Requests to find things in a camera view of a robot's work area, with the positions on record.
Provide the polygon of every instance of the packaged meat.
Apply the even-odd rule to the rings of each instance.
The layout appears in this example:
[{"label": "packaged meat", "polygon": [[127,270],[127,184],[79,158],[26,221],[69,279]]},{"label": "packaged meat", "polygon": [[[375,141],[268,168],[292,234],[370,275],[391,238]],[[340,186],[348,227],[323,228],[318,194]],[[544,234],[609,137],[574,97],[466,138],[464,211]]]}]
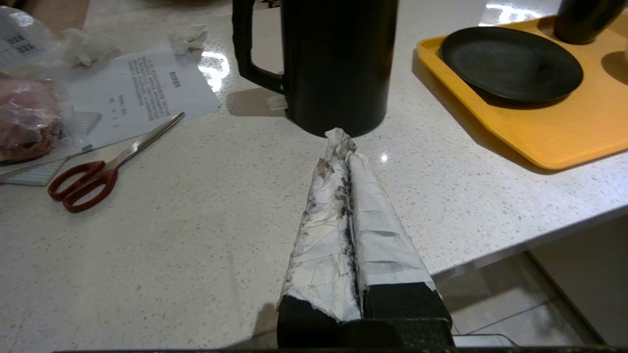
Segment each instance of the packaged meat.
[{"label": "packaged meat", "polygon": [[39,158],[59,147],[61,109],[51,80],[0,73],[0,163]]}]

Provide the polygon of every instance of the scissors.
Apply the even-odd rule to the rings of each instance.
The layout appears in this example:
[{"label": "scissors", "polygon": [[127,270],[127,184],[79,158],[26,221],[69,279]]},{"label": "scissors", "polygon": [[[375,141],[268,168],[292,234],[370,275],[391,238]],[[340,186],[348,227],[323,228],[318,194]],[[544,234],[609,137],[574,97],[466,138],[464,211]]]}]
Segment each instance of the scissors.
[{"label": "scissors", "polygon": [[[135,141],[131,147],[125,149],[116,159],[108,163],[105,163],[105,161],[93,161],[68,169],[52,181],[50,187],[48,187],[48,194],[56,201],[63,201],[63,206],[72,213],[85,211],[95,206],[100,201],[103,201],[113,190],[117,180],[117,169],[172,128],[184,116],[185,113],[181,112],[172,117],[169,121]],[[73,182],[63,191],[58,190],[64,181],[81,173],[84,174],[76,182]],[[78,200],[101,185],[105,185],[105,187],[96,196],[82,204],[76,204]]]}]

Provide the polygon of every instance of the yellow tray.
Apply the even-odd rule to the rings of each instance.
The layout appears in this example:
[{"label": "yellow tray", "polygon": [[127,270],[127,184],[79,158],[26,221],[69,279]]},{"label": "yellow tray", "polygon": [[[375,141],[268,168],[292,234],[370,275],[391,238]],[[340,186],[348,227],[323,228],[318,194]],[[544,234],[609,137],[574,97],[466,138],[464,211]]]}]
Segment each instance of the yellow tray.
[{"label": "yellow tray", "polygon": [[446,36],[417,44],[419,58],[462,104],[503,142],[534,164],[564,169],[628,149],[628,14],[595,42],[571,45],[553,36],[554,17],[505,24],[558,43],[582,65],[584,80],[567,98],[525,109],[481,97],[438,56]]}]

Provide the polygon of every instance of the white countertop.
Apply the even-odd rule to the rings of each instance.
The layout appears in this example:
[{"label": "white countertop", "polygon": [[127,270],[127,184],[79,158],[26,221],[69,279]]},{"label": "white countertop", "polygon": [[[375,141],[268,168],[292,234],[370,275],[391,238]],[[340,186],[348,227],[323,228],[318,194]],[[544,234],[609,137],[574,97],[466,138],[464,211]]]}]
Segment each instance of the white countertop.
[{"label": "white countertop", "polygon": [[[0,186],[0,351],[221,347],[274,328],[326,141],[267,110],[271,93],[237,74],[230,2],[209,3],[92,0],[85,29],[118,37],[127,52],[207,23],[205,50],[229,68],[212,80],[223,106],[124,165],[110,197],[81,214],[44,188]],[[522,3],[541,14],[556,8]],[[494,152],[499,140],[473,120],[458,122],[413,74],[419,40],[485,21],[485,6],[401,1],[387,116],[356,139],[360,152],[380,158],[381,180],[433,274],[628,205],[628,154],[531,171],[514,152]],[[254,16],[254,59],[279,71],[279,11]]]}]

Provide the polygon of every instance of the black cup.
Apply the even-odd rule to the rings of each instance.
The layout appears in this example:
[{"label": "black cup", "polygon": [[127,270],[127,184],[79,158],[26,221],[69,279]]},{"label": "black cup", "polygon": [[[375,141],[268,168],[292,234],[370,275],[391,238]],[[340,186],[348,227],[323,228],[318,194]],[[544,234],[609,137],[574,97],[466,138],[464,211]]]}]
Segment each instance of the black cup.
[{"label": "black cup", "polygon": [[571,44],[589,44],[624,10],[628,0],[563,0],[554,34]]},{"label": "black cup", "polygon": [[386,115],[398,0],[281,0],[284,73],[251,60],[254,0],[234,0],[240,74],[286,96],[288,117],[313,134],[373,130]]}]

